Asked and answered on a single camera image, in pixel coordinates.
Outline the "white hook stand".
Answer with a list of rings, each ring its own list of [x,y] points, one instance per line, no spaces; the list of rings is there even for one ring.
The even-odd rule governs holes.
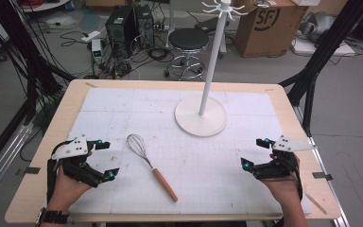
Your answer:
[[[184,131],[199,137],[214,136],[222,132],[227,125],[226,109],[219,101],[209,97],[209,93],[227,17],[232,20],[232,13],[240,15],[239,10],[244,8],[244,6],[232,7],[232,0],[214,0],[214,2],[213,5],[203,3],[205,7],[210,8],[207,13],[218,12],[218,20],[202,97],[190,96],[181,100],[174,112],[178,125]]]

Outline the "person's right hand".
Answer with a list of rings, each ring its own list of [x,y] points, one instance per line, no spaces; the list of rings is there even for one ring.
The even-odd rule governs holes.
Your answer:
[[[281,205],[292,205],[300,203],[300,193],[298,189],[298,177],[295,172],[286,177],[265,179],[262,183],[268,188],[273,198]]]

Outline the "black round stool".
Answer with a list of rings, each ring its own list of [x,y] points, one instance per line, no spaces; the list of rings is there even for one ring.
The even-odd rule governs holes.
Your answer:
[[[180,28],[172,31],[168,36],[168,45],[180,53],[167,65],[164,76],[171,74],[183,79],[202,79],[205,64],[196,54],[205,50],[209,44],[208,35],[197,28]]]

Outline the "white flat board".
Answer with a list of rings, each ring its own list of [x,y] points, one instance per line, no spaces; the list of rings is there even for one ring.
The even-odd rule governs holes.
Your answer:
[[[295,38],[291,42],[292,51],[295,54],[310,56],[316,51],[315,44],[306,39]],[[334,53],[334,56],[348,56],[352,57],[355,55],[355,51],[348,46],[345,42],[341,43]]]

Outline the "person's left hand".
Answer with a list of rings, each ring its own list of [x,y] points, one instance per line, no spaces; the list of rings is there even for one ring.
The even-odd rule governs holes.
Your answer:
[[[88,184],[66,176],[62,166],[59,166],[55,189],[46,209],[48,211],[68,212],[71,205],[89,189],[91,189],[91,186]]]

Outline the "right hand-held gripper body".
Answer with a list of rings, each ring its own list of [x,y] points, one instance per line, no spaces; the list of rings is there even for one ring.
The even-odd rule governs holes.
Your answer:
[[[316,148],[307,142],[289,138],[281,135],[274,145],[271,152],[275,156],[269,163],[254,165],[252,175],[257,180],[274,179],[288,176],[298,166],[294,151],[310,150]]]

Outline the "black metal frame stand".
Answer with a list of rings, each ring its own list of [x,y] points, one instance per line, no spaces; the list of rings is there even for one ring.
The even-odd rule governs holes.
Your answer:
[[[363,0],[348,0],[331,28],[321,39],[318,48],[303,70],[295,76],[280,82],[283,87],[292,86],[287,93],[287,97],[293,107],[299,107],[302,97],[305,96],[302,129],[309,137],[312,136],[311,116],[317,78],[323,67],[362,16]]]
[[[15,69],[27,81],[25,102],[0,134],[1,153],[23,119],[29,122],[36,114],[37,91],[41,91],[46,96],[55,95],[61,86],[54,79],[54,74],[68,81],[77,77],[65,72],[42,56],[10,0],[0,0],[0,25],[7,32],[10,41],[9,44],[0,35],[0,44],[8,53]]]

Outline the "grey bag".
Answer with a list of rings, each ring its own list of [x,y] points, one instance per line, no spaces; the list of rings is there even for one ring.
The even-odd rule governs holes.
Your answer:
[[[302,20],[299,31],[310,41],[316,43],[322,34],[329,30],[335,18],[324,11],[310,12]]]

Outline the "large black computer tower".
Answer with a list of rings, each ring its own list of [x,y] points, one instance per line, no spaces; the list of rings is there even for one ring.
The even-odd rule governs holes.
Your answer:
[[[105,26],[116,55],[129,58],[137,37],[133,6],[115,6]]]

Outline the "white grid mat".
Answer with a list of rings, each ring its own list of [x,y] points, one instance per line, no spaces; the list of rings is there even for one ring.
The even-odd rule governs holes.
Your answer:
[[[253,214],[278,215],[279,204],[268,189],[242,169],[240,159],[269,160],[257,138],[282,135],[269,95],[212,92],[228,113],[226,128],[211,137],[183,131],[174,112],[179,102],[200,92],[92,88],[69,136],[111,143],[89,157],[97,170],[118,168],[114,181],[86,192],[71,208],[77,214]],[[174,202],[145,160],[126,146],[136,133],[147,157],[178,197]]]

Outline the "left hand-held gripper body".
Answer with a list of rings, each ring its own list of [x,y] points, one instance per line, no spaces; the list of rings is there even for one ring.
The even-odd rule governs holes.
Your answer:
[[[103,173],[91,168],[87,163],[90,152],[87,148],[88,141],[94,140],[87,140],[81,135],[56,145],[48,159],[48,169],[54,172],[62,166],[64,174],[69,178],[97,187],[101,184]]]

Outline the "thin wooden stick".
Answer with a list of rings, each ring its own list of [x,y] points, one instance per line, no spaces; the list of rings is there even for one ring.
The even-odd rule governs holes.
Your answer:
[[[308,193],[304,192],[304,195],[324,214],[327,215],[327,211]]]

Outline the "aluminium rail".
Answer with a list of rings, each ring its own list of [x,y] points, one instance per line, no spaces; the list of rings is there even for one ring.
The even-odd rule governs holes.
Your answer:
[[[293,107],[293,110],[294,110],[295,114],[297,115],[300,123],[302,123],[303,122],[303,112],[302,112],[301,108],[300,107]],[[306,137],[307,137],[307,140],[309,141],[309,143],[311,145],[316,145],[316,142],[315,142],[314,138],[312,137],[312,135],[306,135]],[[316,158],[316,160],[317,160],[317,162],[318,162],[318,164],[319,164],[319,166],[321,168],[320,172],[324,172],[326,174],[329,174],[329,172],[326,170],[326,167],[325,167],[325,165],[324,165],[324,163],[323,163],[323,161],[322,161],[322,159],[320,157],[319,150],[317,148],[315,148],[315,149],[312,149],[312,152],[315,155],[315,158]],[[350,223],[347,220],[346,215],[345,215],[345,213],[343,211],[343,208],[342,208],[342,206],[340,204],[340,201],[339,201],[339,199],[337,197],[336,190],[334,189],[334,187],[332,185],[332,181],[326,181],[326,182],[328,183],[329,188],[331,189],[331,192],[332,192],[332,194],[333,194],[333,196],[335,198],[335,201],[337,202],[337,206],[338,206],[339,211],[340,211],[340,217],[333,219],[333,223],[334,223],[335,227],[350,227]]]
[[[8,171],[10,165],[19,154],[21,147],[25,144],[26,139],[33,132],[34,125],[19,126],[12,135],[4,142],[0,154],[0,181]]]

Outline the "small white device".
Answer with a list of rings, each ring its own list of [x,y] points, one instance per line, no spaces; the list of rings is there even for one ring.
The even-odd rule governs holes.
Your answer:
[[[96,63],[102,62],[103,52],[102,52],[102,45],[100,39],[92,39],[91,41],[91,51],[93,58]]]

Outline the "wire whisk with wooden handle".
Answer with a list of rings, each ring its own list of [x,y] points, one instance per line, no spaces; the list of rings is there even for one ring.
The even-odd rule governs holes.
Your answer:
[[[177,202],[179,199],[176,193],[171,188],[170,184],[164,178],[161,171],[158,168],[154,167],[152,163],[149,161],[147,157],[147,151],[144,139],[139,134],[132,133],[127,136],[126,146],[131,152],[133,152],[138,157],[146,161],[148,166],[151,168],[151,171],[154,174],[155,178],[157,179],[158,183],[164,189],[166,194],[170,197],[171,200]]]

